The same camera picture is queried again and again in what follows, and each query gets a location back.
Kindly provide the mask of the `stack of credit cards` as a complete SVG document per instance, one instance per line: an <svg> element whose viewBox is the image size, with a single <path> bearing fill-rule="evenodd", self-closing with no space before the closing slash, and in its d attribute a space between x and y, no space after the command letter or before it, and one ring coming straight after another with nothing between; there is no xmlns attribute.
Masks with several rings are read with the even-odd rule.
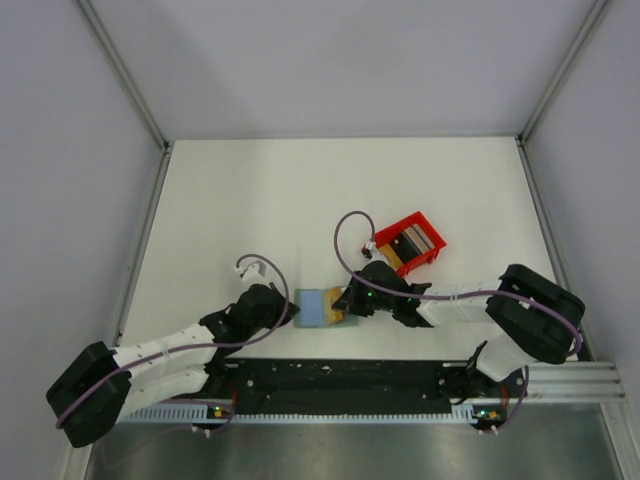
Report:
<svg viewBox="0 0 640 480"><path fill-rule="evenodd" d="M396 269L407 271L430 264L437 257L440 243L422 223L410 220L387 227L375 236L376 245Z"/></svg>

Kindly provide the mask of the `right aluminium frame post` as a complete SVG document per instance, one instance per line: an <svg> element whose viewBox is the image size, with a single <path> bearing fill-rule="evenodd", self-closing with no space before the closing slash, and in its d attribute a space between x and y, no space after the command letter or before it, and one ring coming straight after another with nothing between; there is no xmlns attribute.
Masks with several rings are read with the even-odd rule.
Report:
<svg viewBox="0 0 640 480"><path fill-rule="evenodd" d="M524 148L534 137L548 111L569 79L582 54L586 51L592 38L604 21L608 11L614 4L611 0L597 0L590 6L586 17L580 24L577 33L567 47L554 74L546 84L537 100L524 127L517 136L518 144Z"/></svg>

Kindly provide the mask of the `red plastic bin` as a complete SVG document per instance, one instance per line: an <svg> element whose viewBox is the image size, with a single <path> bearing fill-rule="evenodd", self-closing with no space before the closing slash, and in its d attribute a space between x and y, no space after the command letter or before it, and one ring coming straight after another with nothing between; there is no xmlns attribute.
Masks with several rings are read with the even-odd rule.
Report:
<svg viewBox="0 0 640 480"><path fill-rule="evenodd" d="M378 250L401 277L432 264L447 246L420 211L376 231L374 239Z"/></svg>

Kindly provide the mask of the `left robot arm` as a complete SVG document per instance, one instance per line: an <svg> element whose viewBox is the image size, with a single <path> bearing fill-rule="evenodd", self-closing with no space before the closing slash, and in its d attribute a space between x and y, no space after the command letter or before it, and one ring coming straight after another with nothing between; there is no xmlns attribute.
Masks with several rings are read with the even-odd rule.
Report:
<svg viewBox="0 0 640 480"><path fill-rule="evenodd" d="M250 286L238 300L173 334L124 347L85 347L45 398L71 446L93 444L129 415L176 397L231 390L227 358L298 313L288 292Z"/></svg>

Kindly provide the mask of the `aluminium frame post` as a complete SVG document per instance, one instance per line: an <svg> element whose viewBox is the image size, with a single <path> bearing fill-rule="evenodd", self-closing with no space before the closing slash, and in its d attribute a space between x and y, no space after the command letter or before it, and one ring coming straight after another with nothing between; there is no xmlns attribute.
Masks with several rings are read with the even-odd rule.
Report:
<svg viewBox="0 0 640 480"><path fill-rule="evenodd" d="M592 38L604 21L608 11L614 4L611 0L597 0L590 6L586 17L580 24L577 33L567 47L554 74L546 84L537 100L524 127L517 136L518 144L524 148L534 137L548 111L569 79L582 54L586 51Z"/></svg>
<svg viewBox="0 0 640 480"><path fill-rule="evenodd" d="M154 144L162 151L169 149L170 142L162 133L148 103L131 75L126 62L120 54L112 36L108 32L104 22L91 1L75 0L81 18L85 22L89 32L97 42L111 72L119 84L125 97L131 104L142 126L149 134Z"/></svg>

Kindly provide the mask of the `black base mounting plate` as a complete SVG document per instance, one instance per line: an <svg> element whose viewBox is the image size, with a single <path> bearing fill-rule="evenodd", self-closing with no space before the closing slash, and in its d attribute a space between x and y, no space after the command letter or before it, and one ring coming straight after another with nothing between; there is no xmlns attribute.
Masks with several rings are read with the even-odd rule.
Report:
<svg viewBox="0 0 640 480"><path fill-rule="evenodd" d="M253 414L441 414L462 400L516 398L523 374L501 382L462 363L231 358L206 367L203 398L230 399Z"/></svg>

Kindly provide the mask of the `left aluminium frame post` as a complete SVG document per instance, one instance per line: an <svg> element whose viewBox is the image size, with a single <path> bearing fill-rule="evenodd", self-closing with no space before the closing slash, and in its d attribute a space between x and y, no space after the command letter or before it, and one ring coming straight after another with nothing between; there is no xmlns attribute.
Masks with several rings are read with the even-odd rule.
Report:
<svg viewBox="0 0 640 480"><path fill-rule="evenodd" d="M81 18L85 22L89 32L97 42L111 72L119 84L125 97L131 104L142 126L149 134L154 144L162 151L169 149L170 142L162 133L148 103L131 75L126 62L120 54L112 36L108 32L104 22L91 1L75 0Z"/></svg>

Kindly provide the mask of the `aluminium front rail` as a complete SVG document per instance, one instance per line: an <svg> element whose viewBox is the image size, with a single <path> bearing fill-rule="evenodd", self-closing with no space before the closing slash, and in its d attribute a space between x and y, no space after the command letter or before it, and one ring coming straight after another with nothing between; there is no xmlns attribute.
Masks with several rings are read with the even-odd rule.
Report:
<svg viewBox="0 0 640 480"><path fill-rule="evenodd" d="M601 404L626 400L622 381L612 362L537 363L529 372L528 403Z"/></svg>

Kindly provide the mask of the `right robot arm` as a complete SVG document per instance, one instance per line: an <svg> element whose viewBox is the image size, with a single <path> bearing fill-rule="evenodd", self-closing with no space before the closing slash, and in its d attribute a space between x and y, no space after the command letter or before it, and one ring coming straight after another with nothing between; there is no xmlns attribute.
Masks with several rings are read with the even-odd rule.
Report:
<svg viewBox="0 0 640 480"><path fill-rule="evenodd" d="M584 303L521 264L495 279L461 286L409 283L383 260L353 273L330 308L369 317L379 311L410 328L491 324L499 334L476 348L466 364L466 380L487 396L516 370L532 363L559 365L576 355L583 339Z"/></svg>

